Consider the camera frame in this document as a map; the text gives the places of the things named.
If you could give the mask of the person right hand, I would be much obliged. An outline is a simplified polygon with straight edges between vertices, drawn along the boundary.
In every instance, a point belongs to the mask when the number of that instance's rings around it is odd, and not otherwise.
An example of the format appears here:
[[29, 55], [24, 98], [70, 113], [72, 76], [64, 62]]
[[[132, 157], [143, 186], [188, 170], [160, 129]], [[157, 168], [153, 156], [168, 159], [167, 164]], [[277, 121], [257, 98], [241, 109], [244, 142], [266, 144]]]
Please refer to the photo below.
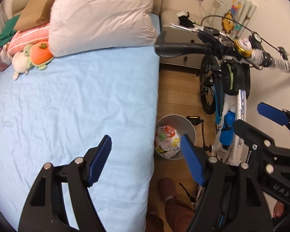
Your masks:
[[284, 212], [284, 204], [277, 201], [273, 209], [273, 218], [280, 218]]

